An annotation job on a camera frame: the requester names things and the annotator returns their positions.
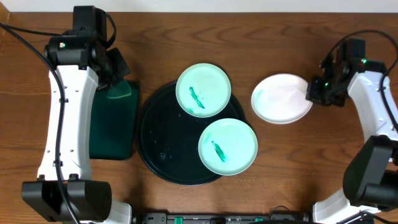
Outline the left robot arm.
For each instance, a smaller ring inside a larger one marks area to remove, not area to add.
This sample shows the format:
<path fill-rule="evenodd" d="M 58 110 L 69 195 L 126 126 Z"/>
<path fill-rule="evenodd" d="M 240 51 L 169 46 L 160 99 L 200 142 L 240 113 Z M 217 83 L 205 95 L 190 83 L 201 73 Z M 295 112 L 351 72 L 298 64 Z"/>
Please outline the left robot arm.
<path fill-rule="evenodd" d="M 89 139 L 97 89 L 123 80 L 129 67 L 107 35 L 111 16 L 75 6 L 73 27 L 45 47 L 51 87 L 47 142 L 37 178 L 22 184 L 23 201 L 49 222 L 131 223 L 132 207 L 92 178 Z"/>

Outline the green sponge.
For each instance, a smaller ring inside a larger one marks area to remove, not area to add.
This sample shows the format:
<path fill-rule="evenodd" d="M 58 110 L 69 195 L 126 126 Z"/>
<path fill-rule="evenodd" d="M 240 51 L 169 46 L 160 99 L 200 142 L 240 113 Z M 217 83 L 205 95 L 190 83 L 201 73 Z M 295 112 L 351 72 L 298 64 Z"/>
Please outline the green sponge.
<path fill-rule="evenodd" d="M 115 100 L 115 99 L 125 98 L 130 95 L 131 95 L 131 87 L 127 81 L 123 80 L 112 85 L 109 88 L 106 97 L 108 99 Z"/>

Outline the white plate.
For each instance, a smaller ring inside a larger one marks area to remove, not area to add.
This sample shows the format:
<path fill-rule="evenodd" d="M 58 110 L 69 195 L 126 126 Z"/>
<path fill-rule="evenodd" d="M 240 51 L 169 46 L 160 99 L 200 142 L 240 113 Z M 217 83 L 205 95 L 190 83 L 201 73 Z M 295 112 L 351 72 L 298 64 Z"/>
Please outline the white plate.
<path fill-rule="evenodd" d="M 302 77 L 279 73 L 263 79 L 251 95 L 255 114 L 272 124 L 289 124 L 304 117 L 313 103 L 306 97 L 308 82 Z"/>

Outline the mint green plate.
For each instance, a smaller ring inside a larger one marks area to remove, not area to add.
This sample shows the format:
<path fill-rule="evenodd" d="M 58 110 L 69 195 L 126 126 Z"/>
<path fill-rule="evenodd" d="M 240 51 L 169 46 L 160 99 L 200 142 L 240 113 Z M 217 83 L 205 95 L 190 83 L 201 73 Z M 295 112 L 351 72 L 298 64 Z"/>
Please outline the mint green plate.
<path fill-rule="evenodd" d="M 228 104 L 231 82 L 220 67 L 197 63 L 179 76 L 175 95 L 185 112 L 197 118 L 209 118 L 220 113 Z"/>
<path fill-rule="evenodd" d="M 198 154 L 210 171 L 219 175 L 236 175 L 245 171 L 255 160 L 257 137 L 245 122 L 219 119 L 208 125 L 198 142 Z"/>

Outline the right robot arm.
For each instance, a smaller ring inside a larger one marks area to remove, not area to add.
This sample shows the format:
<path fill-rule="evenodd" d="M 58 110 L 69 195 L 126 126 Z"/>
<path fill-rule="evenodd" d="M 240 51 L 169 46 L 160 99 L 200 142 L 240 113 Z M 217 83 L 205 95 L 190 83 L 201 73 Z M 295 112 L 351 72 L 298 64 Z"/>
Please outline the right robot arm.
<path fill-rule="evenodd" d="M 343 186 L 312 208 L 315 223 L 373 223 L 377 213 L 397 208 L 397 106 L 384 62 L 366 58 L 365 41 L 347 36 L 332 47 L 314 77 L 306 99 L 322 106 L 344 106 L 352 99 L 364 145 L 348 165 Z"/>

